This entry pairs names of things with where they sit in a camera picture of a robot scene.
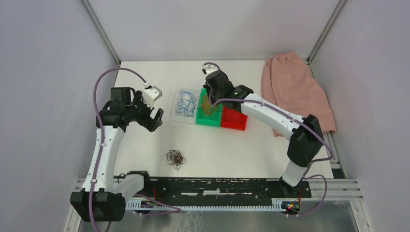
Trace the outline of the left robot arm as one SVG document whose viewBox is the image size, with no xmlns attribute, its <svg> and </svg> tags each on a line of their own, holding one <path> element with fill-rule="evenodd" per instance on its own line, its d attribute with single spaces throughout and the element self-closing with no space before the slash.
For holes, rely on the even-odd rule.
<svg viewBox="0 0 410 232">
<path fill-rule="evenodd" d="M 130 171 L 125 179 L 115 183 L 114 170 L 119 147 L 126 128 L 136 122 L 154 132 L 162 125 L 164 111 L 159 108 L 151 117 L 154 103 L 162 91 L 149 86 L 136 91 L 132 87 L 111 88 L 110 100 L 96 117 L 96 147 L 90 168 L 82 187 L 72 192 L 70 203 L 85 222 L 118 222 L 125 214 L 126 203 L 136 194 L 145 197 L 151 193 L 148 172 Z"/>
</svg>

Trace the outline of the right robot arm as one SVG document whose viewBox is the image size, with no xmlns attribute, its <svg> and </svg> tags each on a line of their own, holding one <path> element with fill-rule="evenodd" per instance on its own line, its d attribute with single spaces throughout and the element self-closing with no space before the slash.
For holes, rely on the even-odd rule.
<svg viewBox="0 0 410 232">
<path fill-rule="evenodd" d="M 268 125 L 289 141 L 289 162 L 281 176 L 279 191 L 292 197 L 299 190 L 313 158 L 324 145 L 319 120 L 314 115 L 303 117 L 288 112 L 263 99 L 244 85 L 234 86 L 222 70 L 211 64 L 202 67 L 205 75 L 204 88 L 212 106 L 222 105 Z"/>
</svg>

